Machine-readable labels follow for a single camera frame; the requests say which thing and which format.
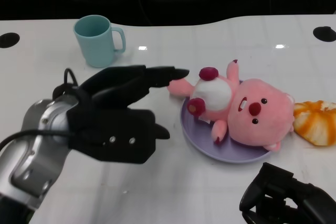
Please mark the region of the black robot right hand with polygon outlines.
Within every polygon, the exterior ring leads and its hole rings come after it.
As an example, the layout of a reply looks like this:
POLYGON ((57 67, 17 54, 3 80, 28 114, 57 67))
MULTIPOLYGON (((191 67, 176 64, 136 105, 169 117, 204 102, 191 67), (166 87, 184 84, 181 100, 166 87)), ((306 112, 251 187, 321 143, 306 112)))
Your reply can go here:
POLYGON ((269 163, 246 189, 239 210, 246 223, 335 223, 335 200, 329 194, 269 163))

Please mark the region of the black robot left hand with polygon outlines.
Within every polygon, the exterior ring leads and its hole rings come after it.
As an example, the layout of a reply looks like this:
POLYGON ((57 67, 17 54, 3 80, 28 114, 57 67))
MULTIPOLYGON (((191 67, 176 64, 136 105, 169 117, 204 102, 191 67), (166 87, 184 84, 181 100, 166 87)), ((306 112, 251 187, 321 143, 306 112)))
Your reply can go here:
POLYGON ((137 65, 105 68, 81 85, 65 81, 63 93, 78 101, 66 113, 69 148, 103 162, 145 163, 156 140, 167 140, 170 133, 156 123, 152 111, 129 105, 150 88, 167 87, 188 74, 187 69, 137 65))

